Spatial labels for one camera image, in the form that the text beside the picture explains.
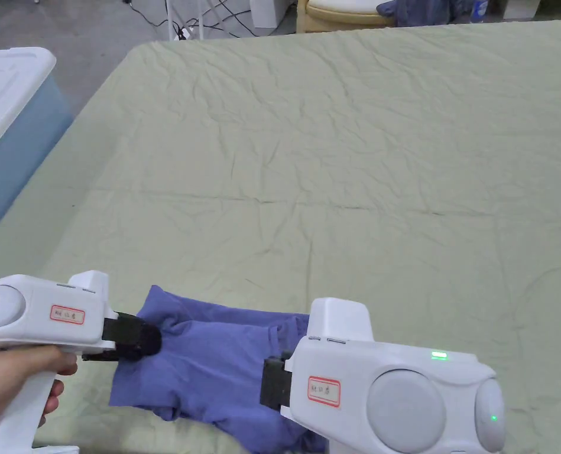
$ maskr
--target blue container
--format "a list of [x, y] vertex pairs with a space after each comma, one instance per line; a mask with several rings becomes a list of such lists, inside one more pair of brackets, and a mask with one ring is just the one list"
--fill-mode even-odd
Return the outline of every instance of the blue container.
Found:
[[488, 0], [474, 0], [474, 7], [472, 8], [471, 22], [478, 24], [484, 22], [486, 17], [486, 9], [488, 8]]
[[0, 220], [73, 121], [42, 48], [0, 51]]

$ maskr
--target red label sticker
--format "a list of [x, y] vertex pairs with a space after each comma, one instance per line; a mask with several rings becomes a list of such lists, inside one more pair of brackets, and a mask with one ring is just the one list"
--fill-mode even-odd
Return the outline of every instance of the red label sticker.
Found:
[[85, 322], [85, 311], [72, 307], [52, 306], [49, 318], [56, 322], [82, 325]]
[[330, 378], [310, 377], [307, 381], [307, 398], [320, 404], [339, 408], [341, 382]]

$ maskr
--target blue cloth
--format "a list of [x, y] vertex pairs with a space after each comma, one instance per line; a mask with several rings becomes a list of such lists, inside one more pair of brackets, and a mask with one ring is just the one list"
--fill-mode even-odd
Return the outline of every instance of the blue cloth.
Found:
[[259, 404], [264, 359], [294, 350], [308, 316], [232, 309], [157, 286], [137, 316], [161, 330], [162, 350], [119, 363], [111, 406], [212, 424], [252, 453], [324, 452], [326, 439]]
[[449, 24], [471, 11], [473, 0], [392, 0], [377, 6], [381, 16], [396, 17], [397, 27]]

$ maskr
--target finger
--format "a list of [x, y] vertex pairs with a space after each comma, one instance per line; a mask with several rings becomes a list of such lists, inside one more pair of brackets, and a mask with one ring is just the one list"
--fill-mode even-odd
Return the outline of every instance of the finger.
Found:
[[43, 414], [49, 414], [52, 411], [57, 410], [59, 406], [59, 399], [57, 397], [50, 397], [49, 399], [47, 399], [47, 403], [45, 404], [45, 410], [43, 411]]
[[74, 365], [71, 365], [70, 368], [68, 368], [64, 371], [59, 371], [58, 374], [59, 375], [74, 375], [74, 374], [76, 374], [76, 371], [78, 371], [78, 370], [79, 370], [79, 365], [75, 363]]
[[51, 393], [49, 396], [51, 397], [60, 397], [63, 393], [63, 383], [59, 380], [55, 380], [53, 382], [53, 386], [51, 386]]
[[76, 355], [64, 353], [51, 345], [17, 349], [10, 353], [16, 356], [16, 367], [25, 377], [39, 372], [67, 371], [76, 366]]

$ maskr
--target floor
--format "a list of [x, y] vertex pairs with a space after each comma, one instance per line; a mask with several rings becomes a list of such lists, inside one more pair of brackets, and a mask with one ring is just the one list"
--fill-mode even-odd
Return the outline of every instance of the floor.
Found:
[[[249, 0], [226, 0], [234, 13], [249, 9]], [[188, 21], [198, 14], [197, 0], [175, 0], [179, 14]], [[133, 0], [132, 6], [156, 24], [166, 18], [164, 0]], [[218, 7], [222, 18], [227, 9]], [[290, 9], [277, 30], [255, 29], [250, 14], [238, 16], [257, 35], [295, 32], [296, 16]], [[210, 12], [204, 23], [217, 22]], [[231, 33], [246, 37], [251, 32], [234, 18], [225, 21]], [[227, 37], [223, 31], [206, 29], [206, 37]], [[166, 24], [153, 27], [122, 0], [0, 0], [0, 49], [39, 46], [57, 57], [55, 77], [75, 113], [97, 91], [133, 47], [167, 40]]]

